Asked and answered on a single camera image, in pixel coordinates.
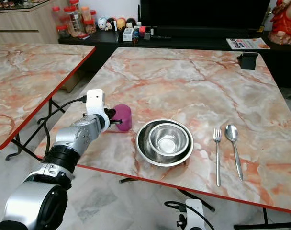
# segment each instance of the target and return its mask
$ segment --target metal bowl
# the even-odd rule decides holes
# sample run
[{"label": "metal bowl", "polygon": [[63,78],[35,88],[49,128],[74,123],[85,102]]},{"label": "metal bowl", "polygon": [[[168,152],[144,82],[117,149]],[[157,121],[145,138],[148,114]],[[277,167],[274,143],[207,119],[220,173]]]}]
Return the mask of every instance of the metal bowl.
[{"label": "metal bowl", "polygon": [[172,123],[162,123],[149,133],[151,148],[160,155],[174,157],[188,147],[188,135],[183,128]]},{"label": "metal bowl", "polygon": [[[152,128],[163,123],[178,125],[181,128],[183,128],[186,134],[188,135],[188,146],[181,154],[177,156],[168,157],[156,153],[151,148],[150,143],[148,141],[149,133]],[[183,124],[170,119],[157,119],[146,123],[138,131],[136,137],[136,147],[140,155],[147,162],[162,167],[171,167],[183,163],[191,155],[193,151],[193,144],[194,142],[191,132]]]}]

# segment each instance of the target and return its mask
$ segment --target marble table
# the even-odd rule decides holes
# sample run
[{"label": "marble table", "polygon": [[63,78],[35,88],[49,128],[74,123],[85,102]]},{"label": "marble table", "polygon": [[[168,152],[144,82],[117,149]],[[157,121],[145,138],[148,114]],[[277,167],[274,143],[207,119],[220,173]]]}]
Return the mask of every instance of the marble table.
[{"label": "marble table", "polygon": [[[115,126],[93,141],[79,165],[242,203],[291,212],[291,113],[264,60],[241,70],[241,52],[118,48],[81,95],[102,88],[106,105],[127,104],[133,128]],[[51,130],[86,112],[74,103]],[[188,164],[164,168],[146,162],[135,148],[138,130],[157,118],[177,120],[194,137]],[[216,185],[215,126],[235,123],[243,169],[240,181],[232,143],[222,136],[221,187]],[[46,140],[36,149],[43,156]]]},{"label": "marble table", "polygon": [[0,149],[94,50],[94,46],[0,44]]}]

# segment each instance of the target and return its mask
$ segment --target magazine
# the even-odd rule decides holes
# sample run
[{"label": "magazine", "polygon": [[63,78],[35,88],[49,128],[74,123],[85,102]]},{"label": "magazine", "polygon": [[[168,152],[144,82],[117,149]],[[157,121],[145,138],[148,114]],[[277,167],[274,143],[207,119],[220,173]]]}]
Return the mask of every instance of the magazine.
[{"label": "magazine", "polygon": [[231,49],[270,49],[262,38],[226,39]]}]

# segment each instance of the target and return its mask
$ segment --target tiled floor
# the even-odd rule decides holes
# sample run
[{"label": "tiled floor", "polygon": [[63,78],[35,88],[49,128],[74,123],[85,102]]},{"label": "tiled floor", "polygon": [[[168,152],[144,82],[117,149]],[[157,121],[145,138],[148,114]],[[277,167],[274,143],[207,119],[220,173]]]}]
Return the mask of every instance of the tiled floor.
[{"label": "tiled floor", "polygon": [[[67,94],[58,92],[54,100],[63,104],[75,99],[81,89],[90,80],[85,77],[78,86]],[[291,89],[281,89],[283,96],[291,110]],[[25,140],[37,127],[36,120],[47,113],[44,107],[21,132]],[[51,128],[61,113],[49,121]],[[40,132],[30,143],[34,150],[45,136]],[[16,148],[10,144],[0,151],[0,221],[4,206],[9,195],[19,183],[34,169],[38,162],[22,153],[18,157],[6,162],[7,154],[13,153]],[[72,188],[68,191],[68,206],[62,225],[59,230],[176,230],[176,221],[179,213],[165,207],[168,200],[185,202],[188,198],[178,190],[157,184],[142,181],[119,184],[120,176],[103,172],[96,172],[77,167]],[[263,223],[262,209],[232,201],[226,201],[205,195],[197,195],[215,207],[212,213],[203,207],[205,217],[216,230],[231,230],[234,224]],[[269,223],[290,222],[291,215],[284,212],[268,209]]]}]

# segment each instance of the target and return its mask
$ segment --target pink cup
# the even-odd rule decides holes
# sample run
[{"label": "pink cup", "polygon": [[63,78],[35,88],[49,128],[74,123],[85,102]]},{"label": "pink cup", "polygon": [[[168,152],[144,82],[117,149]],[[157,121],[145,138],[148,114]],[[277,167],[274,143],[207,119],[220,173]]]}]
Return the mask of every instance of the pink cup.
[{"label": "pink cup", "polygon": [[131,108],[125,104],[118,104],[114,107],[116,110],[114,120],[122,120],[121,124],[116,124],[121,131],[128,131],[132,128],[132,111]]}]

